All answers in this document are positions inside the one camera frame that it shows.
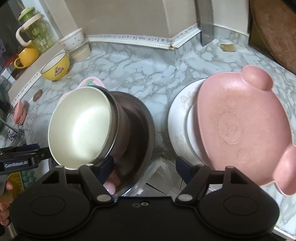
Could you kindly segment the person's left hand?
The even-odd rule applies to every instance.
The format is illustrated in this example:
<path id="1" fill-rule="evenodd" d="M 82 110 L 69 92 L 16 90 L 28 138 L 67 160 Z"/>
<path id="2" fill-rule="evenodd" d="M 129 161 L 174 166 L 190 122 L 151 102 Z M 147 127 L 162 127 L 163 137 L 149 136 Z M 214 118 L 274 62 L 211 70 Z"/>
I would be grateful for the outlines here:
<path id="1" fill-rule="evenodd" d="M 6 183 L 6 190 L 4 191 L 3 195 L 1 196 L 1 202 L 0 202 L 0 222 L 3 226 L 8 226 L 10 224 L 10 213 L 9 208 L 13 201 L 13 198 L 11 196 L 10 191 L 13 189 L 13 186 L 10 184 L 10 182 Z"/>

